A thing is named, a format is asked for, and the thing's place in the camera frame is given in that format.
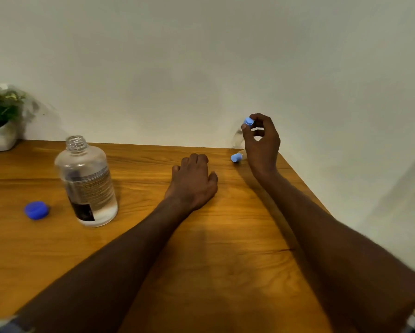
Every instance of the bottle neck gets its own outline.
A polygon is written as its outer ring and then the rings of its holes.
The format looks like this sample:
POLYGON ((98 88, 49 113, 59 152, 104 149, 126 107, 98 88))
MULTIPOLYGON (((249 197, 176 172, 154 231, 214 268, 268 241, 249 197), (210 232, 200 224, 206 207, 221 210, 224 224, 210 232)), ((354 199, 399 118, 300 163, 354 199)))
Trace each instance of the bottle neck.
POLYGON ((81 153, 88 148, 86 140, 81 135, 72 135, 66 139, 66 149, 71 153, 81 153))

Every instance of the bottle label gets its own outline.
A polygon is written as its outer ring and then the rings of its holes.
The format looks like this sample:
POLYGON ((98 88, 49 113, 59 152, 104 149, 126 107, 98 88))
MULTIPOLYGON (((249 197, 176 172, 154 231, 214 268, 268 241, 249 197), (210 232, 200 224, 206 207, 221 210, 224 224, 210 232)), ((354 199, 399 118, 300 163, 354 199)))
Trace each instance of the bottle label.
POLYGON ((86 176, 80 176, 79 171, 73 171, 67 175, 64 185, 73 210, 82 221, 94 221, 92 211, 103 208, 114 197, 107 166, 86 176))

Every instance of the right hand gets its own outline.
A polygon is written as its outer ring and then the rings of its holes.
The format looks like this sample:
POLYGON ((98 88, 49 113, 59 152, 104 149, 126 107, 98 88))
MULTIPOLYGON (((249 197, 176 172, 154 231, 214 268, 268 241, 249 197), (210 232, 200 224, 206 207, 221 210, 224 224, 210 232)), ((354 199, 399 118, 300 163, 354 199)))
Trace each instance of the right hand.
POLYGON ((255 113, 249 117, 255 120, 252 126, 243 124, 244 146, 246 148, 247 160, 250 169, 256 178, 277 173, 277 155, 280 146, 280 138, 270 117, 255 113))

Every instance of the light blue cap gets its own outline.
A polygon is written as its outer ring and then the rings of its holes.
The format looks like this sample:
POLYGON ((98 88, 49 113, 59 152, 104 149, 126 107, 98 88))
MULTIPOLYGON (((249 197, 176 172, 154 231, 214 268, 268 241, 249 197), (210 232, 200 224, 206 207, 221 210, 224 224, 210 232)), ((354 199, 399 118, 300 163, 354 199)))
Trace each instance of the light blue cap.
POLYGON ((48 215, 49 207, 42 201, 34 201, 25 206, 24 212, 29 218, 36 221, 48 215))
POLYGON ((241 153, 235 153, 231 155, 232 162, 240 162, 243 160, 243 155, 241 153))
POLYGON ((246 119, 244 119, 244 123, 245 123, 246 125, 251 126, 251 125, 254 123, 254 119, 252 119, 252 118, 250 118, 250 117, 247 117, 246 119))

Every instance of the wood grain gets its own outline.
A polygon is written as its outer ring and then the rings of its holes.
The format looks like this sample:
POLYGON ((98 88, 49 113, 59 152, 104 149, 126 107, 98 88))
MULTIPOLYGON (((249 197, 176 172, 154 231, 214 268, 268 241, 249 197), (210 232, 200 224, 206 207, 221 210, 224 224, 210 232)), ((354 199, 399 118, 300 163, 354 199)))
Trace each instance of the wood grain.
MULTIPOLYGON (((277 211, 259 198, 247 164, 230 161, 234 150, 97 146, 108 157, 119 213, 95 229, 77 222, 53 167, 63 142, 22 141, 0 153, 0 318, 146 217, 164 196, 172 165, 205 153, 218 193, 175 232, 120 331, 332 331, 293 258, 294 241, 280 234, 272 219, 277 211), (23 208, 36 200, 51 210, 33 222, 23 208)), ((319 203, 281 156, 278 168, 319 203)), ((283 233, 291 236, 288 228, 283 233)))

